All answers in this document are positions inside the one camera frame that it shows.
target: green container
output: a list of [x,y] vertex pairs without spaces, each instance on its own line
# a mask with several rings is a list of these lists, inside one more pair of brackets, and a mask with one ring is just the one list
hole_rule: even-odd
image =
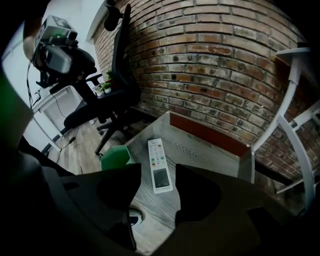
[[113,146],[101,157],[101,169],[122,168],[131,162],[127,146]]

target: remote control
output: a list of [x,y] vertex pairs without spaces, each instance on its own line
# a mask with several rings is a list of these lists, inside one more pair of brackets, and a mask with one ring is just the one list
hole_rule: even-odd
[[148,149],[153,192],[158,194],[172,191],[174,188],[162,140],[160,138],[149,140]]

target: brown wooden edge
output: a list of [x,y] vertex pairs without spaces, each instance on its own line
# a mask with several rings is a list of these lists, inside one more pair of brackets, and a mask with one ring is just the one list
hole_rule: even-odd
[[234,138],[183,116],[170,113],[170,125],[190,133],[238,157],[242,157],[248,151],[248,147],[245,144],[235,140]]

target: brick wall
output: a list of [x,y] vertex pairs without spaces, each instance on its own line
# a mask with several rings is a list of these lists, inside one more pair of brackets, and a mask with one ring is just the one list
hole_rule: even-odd
[[[288,86],[288,70],[283,67],[279,75],[273,56],[303,40],[290,19],[265,0],[116,4],[123,11],[127,3],[132,7],[127,52],[141,86],[140,107],[158,116],[177,112],[245,144],[256,142]],[[93,37],[102,73],[111,69],[116,32],[106,31],[102,21]],[[305,90],[300,91],[286,113],[289,121],[312,104],[305,100],[310,99]],[[314,124],[306,123],[298,134],[312,166],[317,166],[320,138]],[[256,159],[289,179],[301,175],[280,128],[256,152]]]

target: remote control screen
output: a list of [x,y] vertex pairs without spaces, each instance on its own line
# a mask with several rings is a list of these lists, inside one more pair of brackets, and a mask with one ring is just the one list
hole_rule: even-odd
[[165,168],[154,170],[153,177],[156,188],[167,187],[170,185],[167,170]]

